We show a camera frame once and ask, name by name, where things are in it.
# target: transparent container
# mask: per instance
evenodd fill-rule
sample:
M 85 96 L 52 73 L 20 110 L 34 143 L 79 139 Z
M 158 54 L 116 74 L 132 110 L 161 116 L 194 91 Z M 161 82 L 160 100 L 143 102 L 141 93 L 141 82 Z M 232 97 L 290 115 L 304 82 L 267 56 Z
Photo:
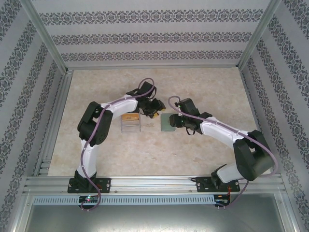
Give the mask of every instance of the transparent container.
M 121 133 L 140 132 L 140 114 L 139 113 L 126 113 L 121 115 Z

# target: patterned wallpaper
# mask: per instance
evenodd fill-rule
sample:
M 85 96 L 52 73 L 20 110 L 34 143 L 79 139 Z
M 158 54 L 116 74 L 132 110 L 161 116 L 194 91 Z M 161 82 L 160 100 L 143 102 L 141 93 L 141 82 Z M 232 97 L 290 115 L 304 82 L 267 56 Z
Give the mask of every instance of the patterned wallpaper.
M 236 65 L 269 0 L 34 0 L 68 67 Z
M 18 0 L 0 0 L 0 232 L 33 175 L 62 74 Z
M 308 0 L 283 0 L 241 71 L 301 231 L 309 231 L 308 18 Z

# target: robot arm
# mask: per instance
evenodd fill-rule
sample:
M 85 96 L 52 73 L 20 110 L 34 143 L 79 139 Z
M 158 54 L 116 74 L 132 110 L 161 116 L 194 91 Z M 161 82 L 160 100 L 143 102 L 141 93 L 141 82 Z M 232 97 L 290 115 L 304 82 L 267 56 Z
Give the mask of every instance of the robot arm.
M 158 115 L 158 111 L 165 109 L 165 105 L 160 100 L 153 99 L 153 97 L 151 98 L 152 93 L 156 92 L 155 87 L 146 96 L 132 98 L 150 91 L 152 87 L 152 84 L 144 82 L 140 88 L 130 91 L 122 97 L 122 99 L 131 97 L 130 99 L 113 103 L 107 110 L 105 110 L 101 121 L 99 122 L 98 129 L 93 139 L 85 148 L 83 155 L 84 169 L 90 179 L 96 178 L 96 159 L 99 151 L 98 147 L 106 139 L 113 119 L 125 113 L 138 112 L 139 110 L 142 110 L 144 115 L 154 118 Z M 109 104 L 110 103 L 98 104 L 93 101 L 88 105 L 77 128 L 82 142 L 82 149 L 84 149 L 85 143 L 89 140 L 96 126 L 96 121 L 94 118 L 98 118 L 102 110 Z M 75 171 L 74 179 L 78 182 L 78 186 L 80 186 L 79 188 L 85 189 L 86 192 L 93 187 L 86 179 L 81 163 Z
M 224 127 L 224 125 L 227 126 L 226 124 L 220 122 L 211 114 L 200 114 L 189 98 L 176 103 L 176 107 L 183 113 L 199 118 L 207 118 L 216 123 L 191 118 L 182 114 L 174 114 L 169 118 L 172 127 L 185 127 L 189 135 L 191 134 L 188 132 L 188 129 L 192 130 L 193 134 L 198 132 L 211 136 L 234 150 L 236 162 L 219 167 L 211 174 L 211 181 L 217 188 L 224 183 L 241 178 L 253 181 L 273 166 L 273 160 L 265 150 L 240 135 L 248 135 L 269 149 L 261 132 L 257 130 L 247 132 L 235 128 L 233 129 L 237 132 L 232 132 Z

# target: beige floor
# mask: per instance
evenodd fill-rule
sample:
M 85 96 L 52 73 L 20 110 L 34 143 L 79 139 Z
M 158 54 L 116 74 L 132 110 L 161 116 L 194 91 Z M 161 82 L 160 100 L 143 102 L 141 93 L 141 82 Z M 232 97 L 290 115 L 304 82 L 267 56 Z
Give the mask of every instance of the beige floor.
M 81 155 L 77 125 L 88 104 L 118 99 L 145 77 L 154 79 L 165 113 L 173 112 L 168 97 L 178 95 L 233 127 L 256 128 L 237 68 L 75 71 L 48 175 L 74 175 Z M 120 119 L 112 122 L 97 159 L 98 175 L 210 174 L 234 161 L 233 151 L 211 137 L 188 136 L 185 129 L 161 132 L 160 117 L 142 116 L 141 124 L 141 132 L 122 134 Z

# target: white arm segment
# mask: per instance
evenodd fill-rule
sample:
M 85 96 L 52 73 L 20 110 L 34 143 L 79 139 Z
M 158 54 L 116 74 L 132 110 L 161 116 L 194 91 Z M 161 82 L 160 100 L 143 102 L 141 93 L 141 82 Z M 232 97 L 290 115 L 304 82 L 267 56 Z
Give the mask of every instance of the white arm segment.
M 215 117 L 208 117 L 207 119 L 215 121 L 215 122 L 219 122 Z M 243 136 L 240 136 L 236 133 L 233 133 L 233 132 L 227 130 L 226 128 L 224 128 L 224 127 L 222 127 L 218 124 L 212 124 L 212 123 L 206 122 L 206 121 L 203 121 L 201 123 L 200 128 L 201 128 L 201 131 L 204 135 L 211 136 L 211 137 L 221 141 L 225 145 L 229 146 L 231 149 L 234 149 L 233 143 L 237 139 L 243 138 Z M 243 131 L 239 130 L 239 132 L 246 134 L 246 135 L 248 134 L 248 132 L 244 131 L 244 130 Z M 243 176 L 239 173 L 235 162 L 228 164 L 228 165 L 222 167 L 221 169 L 219 169 L 218 172 L 217 172 L 217 175 L 222 180 L 222 182 L 224 182 L 224 183 L 228 183 L 232 180 L 237 180 L 237 179 L 243 178 Z
M 113 113 L 112 119 L 114 120 L 115 118 L 125 113 L 134 111 L 137 107 L 137 104 L 138 104 L 137 100 L 135 98 L 132 98 L 129 100 L 124 100 L 124 101 L 115 103 L 112 106 L 110 106 L 107 110 Z M 104 103 L 104 104 L 101 104 L 101 107 L 104 108 L 107 105 L 109 105 L 109 103 Z M 82 142 L 82 149 L 83 149 L 86 141 L 82 140 L 81 142 Z M 96 161 L 97 161 L 97 155 L 99 153 L 98 147 L 99 145 L 94 145 L 93 147 L 91 147 L 90 144 L 88 144 L 84 152 L 83 163 L 84 163 L 85 171 L 89 177 L 92 177 L 96 173 Z M 81 175 L 82 177 L 86 177 L 82 170 L 81 163 L 79 164 L 77 171 L 79 175 Z

